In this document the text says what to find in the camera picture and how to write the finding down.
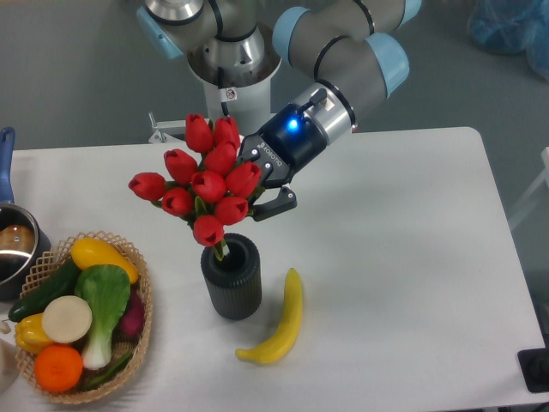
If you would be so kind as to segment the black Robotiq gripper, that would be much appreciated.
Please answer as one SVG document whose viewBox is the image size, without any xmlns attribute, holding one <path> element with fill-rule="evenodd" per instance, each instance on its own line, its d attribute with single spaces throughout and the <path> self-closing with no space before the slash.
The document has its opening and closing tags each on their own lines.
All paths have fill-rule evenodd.
<svg viewBox="0 0 549 412">
<path fill-rule="evenodd" d="M 261 178 L 268 189 L 281 187 L 275 199 L 252 207 L 252 219 L 264 221 L 297 207 L 297 196 L 288 186 L 293 176 L 327 147 L 327 136 L 296 104 L 285 106 L 256 133 L 244 138 L 239 157 L 260 168 L 269 163 Z"/>
</svg>

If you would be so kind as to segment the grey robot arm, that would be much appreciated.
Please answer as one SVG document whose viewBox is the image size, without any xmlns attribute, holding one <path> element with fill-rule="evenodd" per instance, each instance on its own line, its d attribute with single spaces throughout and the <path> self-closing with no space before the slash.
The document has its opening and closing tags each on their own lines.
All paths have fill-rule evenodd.
<svg viewBox="0 0 549 412">
<path fill-rule="evenodd" d="M 293 209 L 293 176 L 407 79 L 391 32 L 418 1 L 339 1 L 286 10 L 273 27 L 254 1 L 146 1 L 136 13 L 155 49 L 185 57 L 202 83 L 211 119 L 233 117 L 239 155 L 278 197 L 251 207 L 256 221 Z"/>
</svg>

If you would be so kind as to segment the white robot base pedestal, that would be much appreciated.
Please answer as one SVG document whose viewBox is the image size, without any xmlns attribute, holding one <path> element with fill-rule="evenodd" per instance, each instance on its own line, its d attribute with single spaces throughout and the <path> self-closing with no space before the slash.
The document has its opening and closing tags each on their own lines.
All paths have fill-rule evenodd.
<svg viewBox="0 0 549 412">
<path fill-rule="evenodd" d="M 205 119 L 215 121 L 224 115 L 223 108 L 238 125 L 241 135 L 255 133 L 271 118 L 271 79 L 264 80 L 245 87 L 219 88 L 201 80 L 207 114 Z M 152 113 L 149 113 L 152 135 L 149 143 L 175 142 L 182 140 L 186 132 L 186 116 L 182 119 L 156 122 Z"/>
</svg>

